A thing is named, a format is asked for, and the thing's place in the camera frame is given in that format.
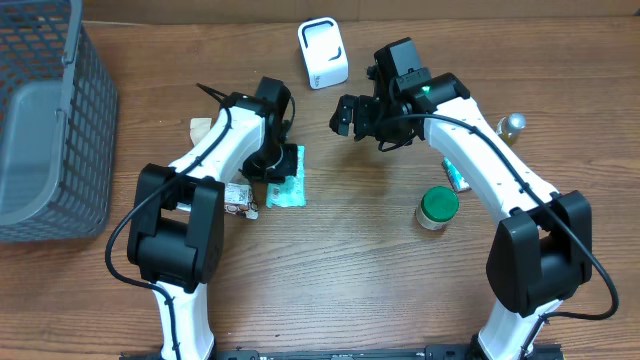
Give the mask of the teal wet wipes pack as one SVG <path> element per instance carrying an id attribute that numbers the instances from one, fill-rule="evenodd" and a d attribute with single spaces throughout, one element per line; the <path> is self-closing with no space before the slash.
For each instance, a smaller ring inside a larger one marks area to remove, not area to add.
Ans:
<path id="1" fill-rule="evenodd" d="M 297 171 L 294 176 L 287 176 L 282 184 L 267 186 L 266 206 L 273 207 L 304 207 L 305 194 L 305 147 L 297 146 Z"/>

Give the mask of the brown snack bag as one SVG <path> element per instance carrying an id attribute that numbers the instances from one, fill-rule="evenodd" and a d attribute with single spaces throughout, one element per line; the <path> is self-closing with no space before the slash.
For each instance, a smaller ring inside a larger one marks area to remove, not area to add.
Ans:
<path id="1" fill-rule="evenodd" d="M 190 121 L 190 139 L 194 146 L 204 139 L 210 131 L 211 118 L 192 118 Z M 258 219 L 258 206 L 254 199 L 253 188 L 249 181 L 237 171 L 225 190 L 225 212 L 249 220 Z"/>

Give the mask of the green lid jar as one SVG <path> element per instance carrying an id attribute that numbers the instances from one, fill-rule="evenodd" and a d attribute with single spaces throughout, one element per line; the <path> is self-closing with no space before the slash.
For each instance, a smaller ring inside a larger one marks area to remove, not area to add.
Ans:
<path id="1" fill-rule="evenodd" d="M 428 230 L 444 228 L 457 214 L 459 199 L 450 188 L 436 186 L 429 189 L 416 207 L 418 223 Z"/>

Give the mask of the small teal tissue pack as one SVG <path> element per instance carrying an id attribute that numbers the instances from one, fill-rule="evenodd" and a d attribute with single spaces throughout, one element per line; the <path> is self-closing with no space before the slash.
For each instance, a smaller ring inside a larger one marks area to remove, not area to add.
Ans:
<path id="1" fill-rule="evenodd" d="M 471 189 L 469 183 L 448 158 L 443 159 L 442 166 L 454 192 L 462 193 Z"/>

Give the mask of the yellow liquid bottle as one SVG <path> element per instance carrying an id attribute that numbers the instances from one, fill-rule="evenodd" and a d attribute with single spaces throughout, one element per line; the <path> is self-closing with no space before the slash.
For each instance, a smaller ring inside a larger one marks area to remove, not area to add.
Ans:
<path id="1" fill-rule="evenodd" d="M 496 134 L 511 147 L 526 128 L 526 124 L 526 117 L 522 113 L 512 113 L 498 122 Z"/>

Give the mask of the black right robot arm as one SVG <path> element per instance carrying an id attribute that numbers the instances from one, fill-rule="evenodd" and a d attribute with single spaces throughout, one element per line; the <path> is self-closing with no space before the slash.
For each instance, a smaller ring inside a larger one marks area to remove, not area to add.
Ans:
<path id="1" fill-rule="evenodd" d="M 395 90 L 339 98 L 329 126 L 392 148 L 426 141 L 461 172 L 496 224 L 486 275 L 496 297 L 467 345 L 429 345 L 428 359 L 558 359 L 537 347 L 543 324 L 592 276 L 592 212 L 578 191 L 562 194 L 528 168 L 491 129 L 451 73 L 408 74 Z"/>

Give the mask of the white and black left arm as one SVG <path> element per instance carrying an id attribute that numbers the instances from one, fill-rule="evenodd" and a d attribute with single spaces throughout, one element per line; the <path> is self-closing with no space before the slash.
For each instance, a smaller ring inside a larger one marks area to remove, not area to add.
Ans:
<path id="1" fill-rule="evenodd" d="M 285 141 L 291 124 L 283 116 L 295 107 L 286 86 L 253 96 L 209 93 L 220 103 L 215 125 L 170 165 L 143 168 L 134 206 L 122 221 L 130 228 L 128 260 L 140 272 L 136 284 L 158 303 L 160 359 L 215 355 L 207 284 L 222 253 L 228 183 L 240 174 L 250 182 L 282 184 L 298 167 L 298 149 Z"/>

